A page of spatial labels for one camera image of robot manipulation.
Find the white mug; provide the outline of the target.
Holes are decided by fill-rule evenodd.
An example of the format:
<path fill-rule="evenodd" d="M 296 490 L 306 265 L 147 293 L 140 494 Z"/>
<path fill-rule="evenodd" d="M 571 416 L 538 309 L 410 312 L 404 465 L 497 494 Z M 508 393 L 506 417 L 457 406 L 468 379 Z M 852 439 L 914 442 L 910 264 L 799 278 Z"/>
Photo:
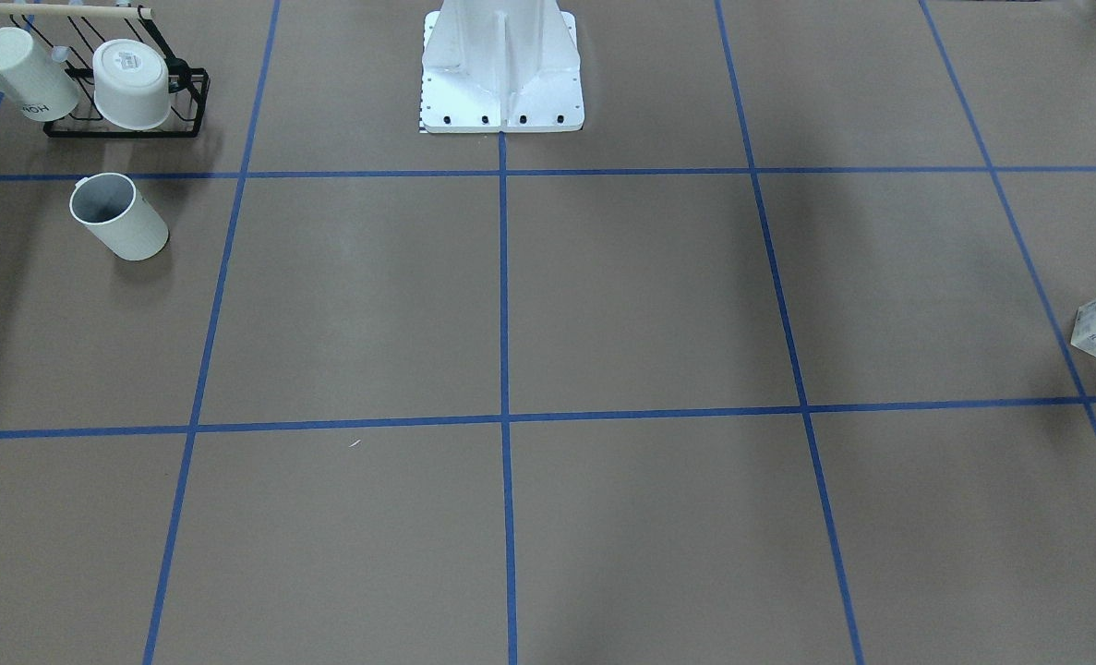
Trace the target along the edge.
<path fill-rule="evenodd" d="M 80 177 L 69 198 L 69 211 L 121 260 L 150 260 L 169 240 L 168 223 L 125 174 Z"/>
<path fill-rule="evenodd" d="M 155 129 L 171 114 L 163 56 L 139 41 L 101 43 L 91 60 L 93 102 L 104 119 L 129 130 Z"/>
<path fill-rule="evenodd" d="M 28 119 L 53 122 L 78 108 L 80 88 L 31 33 L 0 27 L 0 93 Z"/>

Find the white mug in rack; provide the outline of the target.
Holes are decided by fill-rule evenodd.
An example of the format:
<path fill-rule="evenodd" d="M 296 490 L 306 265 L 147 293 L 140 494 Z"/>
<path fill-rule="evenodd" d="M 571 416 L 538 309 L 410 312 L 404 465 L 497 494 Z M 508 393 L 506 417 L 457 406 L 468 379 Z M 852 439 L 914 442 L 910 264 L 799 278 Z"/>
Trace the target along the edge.
<path fill-rule="evenodd" d="M 31 33 L 0 27 L 0 93 L 28 119 L 53 122 L 78 108 L 80 88 Z"/>
<path fill-rule="evenodd" d="M 104 119 L 129 130 L 155 129 L 171 114 L 163 56 L 139 41 L 101 43 L 91 60 L 93 102 Z"/>

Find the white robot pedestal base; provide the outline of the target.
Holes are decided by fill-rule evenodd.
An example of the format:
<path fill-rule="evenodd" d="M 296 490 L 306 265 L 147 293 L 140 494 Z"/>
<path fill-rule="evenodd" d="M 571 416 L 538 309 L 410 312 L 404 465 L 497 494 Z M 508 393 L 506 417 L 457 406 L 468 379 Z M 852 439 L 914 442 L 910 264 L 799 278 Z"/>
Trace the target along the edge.
<path fill-rule="evenodd" d="M 584 127 L 576 18 L 556 1 L 445 1 L 422 38 L 421 131 Z"/>

